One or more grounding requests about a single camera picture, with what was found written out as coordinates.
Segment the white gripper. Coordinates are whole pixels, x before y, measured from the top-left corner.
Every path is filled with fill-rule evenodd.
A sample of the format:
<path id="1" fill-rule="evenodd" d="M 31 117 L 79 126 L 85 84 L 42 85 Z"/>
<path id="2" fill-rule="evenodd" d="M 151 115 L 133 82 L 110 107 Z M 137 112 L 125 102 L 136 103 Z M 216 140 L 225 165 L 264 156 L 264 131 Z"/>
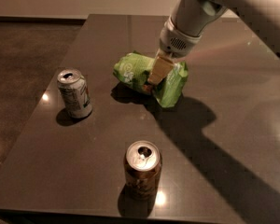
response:
<path id="1" fill-rule="evenodd" d="M 186 57 L 201 36 L 202 25 L 199 22 L 170 16 L 161 30 L 160 49 L 156 53 L 147 82 L 154 86 L 159 85 L 174 68 L 171 56 Z"/>

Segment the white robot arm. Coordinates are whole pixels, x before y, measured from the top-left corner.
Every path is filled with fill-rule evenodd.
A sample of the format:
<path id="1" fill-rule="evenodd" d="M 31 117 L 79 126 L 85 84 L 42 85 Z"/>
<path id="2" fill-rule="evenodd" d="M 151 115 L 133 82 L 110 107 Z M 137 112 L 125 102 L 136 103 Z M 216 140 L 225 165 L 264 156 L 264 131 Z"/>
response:
<path id="1" fill-rule="evenodd" d="M 161 30 L 159 49 L 147 82 L 156 86 L 186 57 L 203 29 L 231 10 L 280 59 L 280 0 L 179 0 Z"/>

